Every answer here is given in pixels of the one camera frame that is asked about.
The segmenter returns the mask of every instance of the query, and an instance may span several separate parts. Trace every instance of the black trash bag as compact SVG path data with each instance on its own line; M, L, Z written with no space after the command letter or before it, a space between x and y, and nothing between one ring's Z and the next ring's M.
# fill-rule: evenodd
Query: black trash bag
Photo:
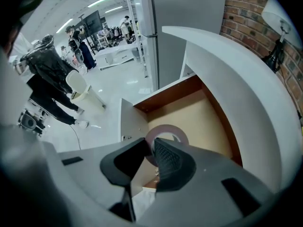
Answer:
M44 80L64 93L72 93L65 78L75 69L60 58L53 42L53 35L46 35L42 42L24 55L21 60L27 61L33 74L39 74Z

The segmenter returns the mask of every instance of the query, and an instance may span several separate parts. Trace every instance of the white wall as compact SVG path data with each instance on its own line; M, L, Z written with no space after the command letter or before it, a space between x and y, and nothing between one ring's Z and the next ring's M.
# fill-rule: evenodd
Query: white wall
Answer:
M105 20L107 22L107 26L110 27L119 27L120 26L120 20L124 18L125 16L129 16L128 9L117 11L117 12L111 12L108 15L105 15Z

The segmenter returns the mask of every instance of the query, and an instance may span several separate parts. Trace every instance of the black pants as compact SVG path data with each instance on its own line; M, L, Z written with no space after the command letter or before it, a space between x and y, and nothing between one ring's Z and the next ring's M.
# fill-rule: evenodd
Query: black pants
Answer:
M87 69L91 69L94 68L95 65L95 60L94 58L91 56L91 53L89 51L89 48L87 47L87 45L84 42L81 42L80 44L80 50L82 51L83 54L83 62L86 66Z
M61 91L53 87L39 75L34 75L27 84L32 88L33 93L30 96L36 104L45 109L57 120L65 124L75 124L75 119L60 108L55 101L72 110L78 110L79 107L72 104L69 98Z

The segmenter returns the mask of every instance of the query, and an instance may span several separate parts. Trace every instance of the white refrigerator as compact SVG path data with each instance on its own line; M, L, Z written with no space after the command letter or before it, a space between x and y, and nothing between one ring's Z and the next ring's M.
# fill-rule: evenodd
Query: white refrigerator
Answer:
M139 31L148 75L152 81L152 89L159 89L157 33L153 17L152 0L134 0L139 23Z
M162 32L185 26L220 33L225 0L134 0L153 90L179 79L186 42Z

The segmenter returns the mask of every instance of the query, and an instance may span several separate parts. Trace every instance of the white trash bin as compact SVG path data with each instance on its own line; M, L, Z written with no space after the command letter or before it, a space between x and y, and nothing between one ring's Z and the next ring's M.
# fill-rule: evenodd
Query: white trash bin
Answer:
M91 114L104 112L105 103L94 92L91 85L86 84L84 78L77 71L71 71L65 80L75 91L71 96L71 103Z

